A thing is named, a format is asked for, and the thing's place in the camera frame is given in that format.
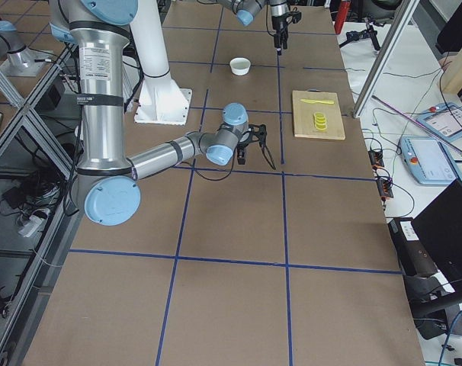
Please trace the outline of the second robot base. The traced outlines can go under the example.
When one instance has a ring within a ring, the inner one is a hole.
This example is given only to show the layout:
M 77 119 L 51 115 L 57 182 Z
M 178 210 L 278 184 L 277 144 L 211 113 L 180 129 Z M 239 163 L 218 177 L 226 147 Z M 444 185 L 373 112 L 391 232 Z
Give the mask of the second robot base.
M 6 76 L 36 77 L 47 64 L 46 57 L 30 49 L 10 21 L 0 21 L 0 69 Z

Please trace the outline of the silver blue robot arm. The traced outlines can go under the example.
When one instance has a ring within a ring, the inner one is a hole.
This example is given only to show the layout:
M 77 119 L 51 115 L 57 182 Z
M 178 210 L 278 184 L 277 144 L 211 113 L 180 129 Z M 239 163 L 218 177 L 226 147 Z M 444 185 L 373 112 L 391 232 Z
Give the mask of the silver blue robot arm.
M 217 0 L 217 4 L 230 10 L 245 27 L 255 20 L 262 9 L 270 11 L 273 32 L 267 32 L 273 37 L 274 48 L 279 56 L 287 49 L 288 25 L 296 24 L 301 19 L 301 13 L 293 11 L 287 1 Z
M 239 103 L 228 104 L 215 133 L 190 132 L 135 156 L 124 148 L 123 51 L 134 43 L 143 69 L 136 119 L 183 124 L 191 92 L 172 79 L 162 25 L 154 1 L 52 1 L 53 36 L 79 48 L 84 154 L 77 166 L 76 197 L 91 221 L 115 226 L 140 205 L 137 181 L 205 155 L 225 165 L 249 136 Z

